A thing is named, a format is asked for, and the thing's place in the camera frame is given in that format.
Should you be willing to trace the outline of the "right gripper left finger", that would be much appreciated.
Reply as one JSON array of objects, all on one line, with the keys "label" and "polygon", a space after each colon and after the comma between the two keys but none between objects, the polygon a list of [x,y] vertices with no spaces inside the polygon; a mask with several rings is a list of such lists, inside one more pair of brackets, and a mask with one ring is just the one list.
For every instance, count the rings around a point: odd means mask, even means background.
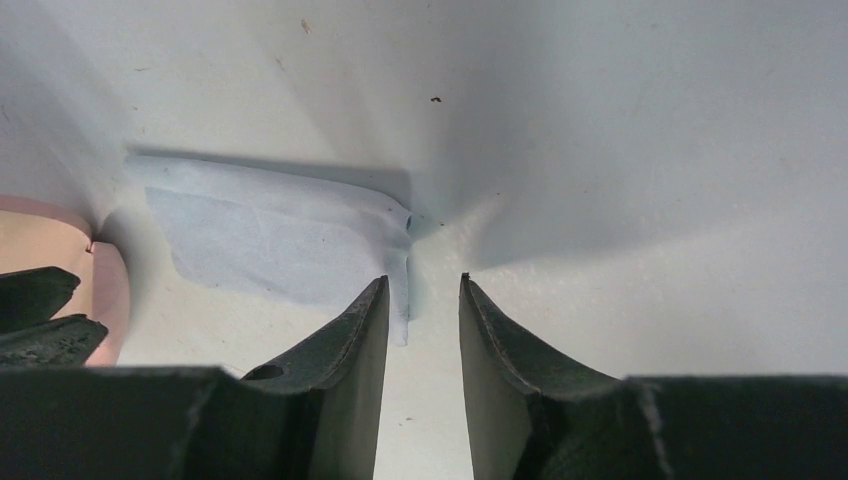
[{"label": "right gripper left finger", "polygon": [[369,479],[390,289],[236,378],[218,367],[1,373],[5,479]]}]

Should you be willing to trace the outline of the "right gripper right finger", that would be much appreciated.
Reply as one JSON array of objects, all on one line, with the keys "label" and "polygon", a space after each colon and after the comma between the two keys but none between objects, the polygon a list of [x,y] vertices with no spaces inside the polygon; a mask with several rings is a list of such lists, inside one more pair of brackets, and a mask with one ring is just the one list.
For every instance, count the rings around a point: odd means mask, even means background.
[{"label": "right gripper right finger", "polygon": [[507,316],[468,275],[459,336],[478,479],[843,479],[843,376],[617,379]]}]

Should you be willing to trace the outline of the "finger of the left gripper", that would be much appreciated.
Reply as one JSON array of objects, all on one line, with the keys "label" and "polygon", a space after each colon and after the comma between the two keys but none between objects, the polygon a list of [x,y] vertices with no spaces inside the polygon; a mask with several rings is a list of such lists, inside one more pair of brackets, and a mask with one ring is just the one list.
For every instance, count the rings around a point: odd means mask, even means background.
[{"label": "finger of the left gripper", "polygon": [[59,267],[39,267],[1,275],[1,333],[49,321],[70,301],[80,279]]},{"label": "finger of the left gripper", "polygon": [[83,366],[108,334],[85,315],[71,315],[1,336],[1,367]]}]

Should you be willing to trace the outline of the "pink glasses case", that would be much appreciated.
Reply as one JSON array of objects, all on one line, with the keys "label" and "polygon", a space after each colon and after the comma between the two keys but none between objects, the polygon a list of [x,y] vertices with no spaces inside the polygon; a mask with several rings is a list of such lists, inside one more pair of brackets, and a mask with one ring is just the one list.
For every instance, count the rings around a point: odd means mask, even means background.
[{"label": "pink glasses case", "polygon": [[84,314],[108,329],[87,366],[112,367],[129,327],[130,285],[118,249],[92,239],[91,227],[75,212],[24,197],[1,197],[1,272],[58,267],[79,278],[69,301],[47,316]]}]

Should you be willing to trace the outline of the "blue cleaning cloth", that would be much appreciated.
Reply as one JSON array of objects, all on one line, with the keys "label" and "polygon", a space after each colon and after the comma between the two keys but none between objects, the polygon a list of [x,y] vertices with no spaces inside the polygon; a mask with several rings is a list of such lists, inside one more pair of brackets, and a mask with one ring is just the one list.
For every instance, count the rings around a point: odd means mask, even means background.
[{"label": "blue cleaning cloth", "polygon": [[390,340],[407,344],[412,215],[390,196],[204,160],[130,156],[125,167],[183,278],[335,310],[383,276]]}]

